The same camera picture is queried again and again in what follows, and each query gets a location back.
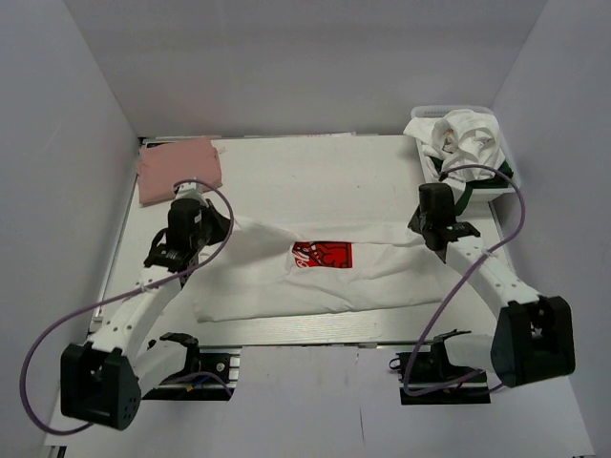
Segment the white t-shirt red print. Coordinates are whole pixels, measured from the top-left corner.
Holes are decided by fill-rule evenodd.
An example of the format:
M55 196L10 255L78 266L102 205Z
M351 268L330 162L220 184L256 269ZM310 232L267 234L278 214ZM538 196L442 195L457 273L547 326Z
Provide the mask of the white t-shirt red print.
M441 301L441 266L403 223L285 229L240 217L180 299L201 323L418 306Z

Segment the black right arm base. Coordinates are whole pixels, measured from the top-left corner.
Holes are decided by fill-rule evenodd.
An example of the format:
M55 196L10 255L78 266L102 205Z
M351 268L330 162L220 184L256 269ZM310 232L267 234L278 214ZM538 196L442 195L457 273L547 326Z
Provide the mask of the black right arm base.
M426 343L427 349L420 349L416 355L410 376L410 389L425 389L473 372L474 370L470 367L452 366L449 363L445 347L442 345L450 337L465 334L470 334L470 331L453 330L438 335ZM403 376L410 356L410 351L399 352L389 362L390 371L398 375L402 406L487 405L491 402L488 380L484 373L478 374L468 381L454 383L422 396L408 396L404 390Z

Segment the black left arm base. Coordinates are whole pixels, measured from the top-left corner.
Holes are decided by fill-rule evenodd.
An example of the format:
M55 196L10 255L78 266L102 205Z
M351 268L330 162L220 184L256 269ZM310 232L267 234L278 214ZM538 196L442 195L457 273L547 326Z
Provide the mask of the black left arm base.
M144 401L177 402L226 402L232 397L240 370L241 349L239 347L202 347L200 362L195 369L182 377L183 381L162 385L151 390Z

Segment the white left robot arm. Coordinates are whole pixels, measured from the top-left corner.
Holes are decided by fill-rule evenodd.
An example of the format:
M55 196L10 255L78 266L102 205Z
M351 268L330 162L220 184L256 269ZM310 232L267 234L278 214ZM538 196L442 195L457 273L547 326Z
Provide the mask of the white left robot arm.
M195 272L203 248L224 247L232 230L209 199L177 198L154 237L136 293L83 344L60 358L60 410L69 418L117 430L134 420L142 398L166 381L200 374L197 338L149 332Z

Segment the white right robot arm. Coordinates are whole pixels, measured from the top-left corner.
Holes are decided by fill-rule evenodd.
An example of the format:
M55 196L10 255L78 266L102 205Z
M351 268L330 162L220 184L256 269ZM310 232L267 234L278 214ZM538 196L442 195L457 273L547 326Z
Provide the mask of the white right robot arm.
M493 335L451 331L430 346L432 372L458 383L468 371L486 371L507 387L568 376L576 369L572 312L560 296L545 297L521 281L485 245L480 233L456 218L452 188L427 183L410 229L468 284L496 319Z

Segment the folded pink t-shirt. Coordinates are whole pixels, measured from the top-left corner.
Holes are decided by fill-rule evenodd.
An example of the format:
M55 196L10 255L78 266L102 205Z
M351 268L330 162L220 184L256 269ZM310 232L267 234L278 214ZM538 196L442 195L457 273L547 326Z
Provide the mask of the folded pink t-shirt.
M221 186L220 155L208 137L140 148L137 186L142 206L173 199L174 185L187 178Z

